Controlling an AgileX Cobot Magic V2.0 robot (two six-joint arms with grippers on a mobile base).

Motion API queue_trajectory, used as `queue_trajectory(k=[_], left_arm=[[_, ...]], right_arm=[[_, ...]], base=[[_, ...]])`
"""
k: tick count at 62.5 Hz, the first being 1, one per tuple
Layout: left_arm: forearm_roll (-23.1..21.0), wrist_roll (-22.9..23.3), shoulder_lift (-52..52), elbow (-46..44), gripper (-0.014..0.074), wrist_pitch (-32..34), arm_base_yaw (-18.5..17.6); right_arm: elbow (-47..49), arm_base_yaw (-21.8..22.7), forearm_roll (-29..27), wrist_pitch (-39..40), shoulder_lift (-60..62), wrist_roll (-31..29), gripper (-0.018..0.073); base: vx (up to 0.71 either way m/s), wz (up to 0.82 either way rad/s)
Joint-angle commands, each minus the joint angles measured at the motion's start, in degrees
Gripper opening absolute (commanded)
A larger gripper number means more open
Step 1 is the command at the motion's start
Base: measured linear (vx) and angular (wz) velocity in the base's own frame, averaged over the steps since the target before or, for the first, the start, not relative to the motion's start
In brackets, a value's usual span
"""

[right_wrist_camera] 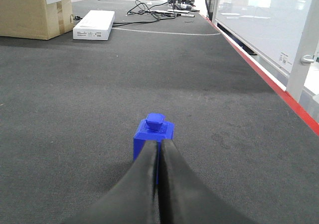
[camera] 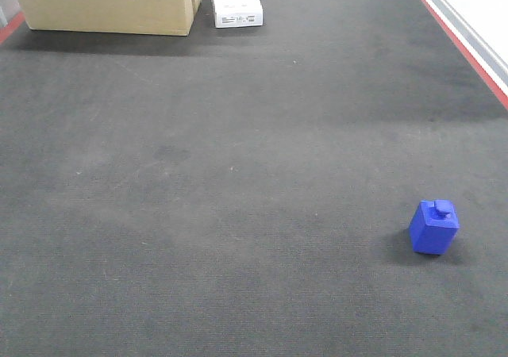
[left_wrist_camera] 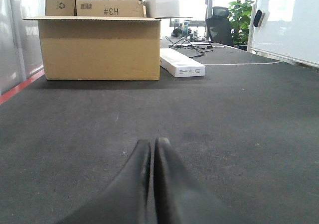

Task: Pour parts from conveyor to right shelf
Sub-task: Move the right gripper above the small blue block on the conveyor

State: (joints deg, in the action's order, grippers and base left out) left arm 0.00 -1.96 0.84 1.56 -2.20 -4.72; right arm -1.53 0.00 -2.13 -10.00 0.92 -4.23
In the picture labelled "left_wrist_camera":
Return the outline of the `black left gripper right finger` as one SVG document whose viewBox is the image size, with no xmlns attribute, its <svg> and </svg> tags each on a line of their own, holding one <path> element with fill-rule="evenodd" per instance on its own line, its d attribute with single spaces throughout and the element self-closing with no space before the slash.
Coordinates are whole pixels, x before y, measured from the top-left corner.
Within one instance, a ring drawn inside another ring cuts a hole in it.
<svg viewBox="0 0 319 224">
<path fill-rule="evenodd" d="M 154 198 L 159 224 L 239 223 L 239 217 L 188 172 L 165 137 L 155 143 Z"/>
</svg>

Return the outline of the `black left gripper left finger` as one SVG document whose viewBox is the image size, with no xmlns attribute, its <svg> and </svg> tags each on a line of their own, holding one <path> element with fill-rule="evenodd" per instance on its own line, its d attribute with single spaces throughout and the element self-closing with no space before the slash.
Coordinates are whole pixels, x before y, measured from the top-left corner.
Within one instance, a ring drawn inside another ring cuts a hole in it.
<svg viewBox="0 0 319 224">
<path fill-rule="evenodd" d="M 145 224 L 151 167 L 150 142 L 138 140 L 124 167 L 96 197 L 60 224 Z"/>
</svg>

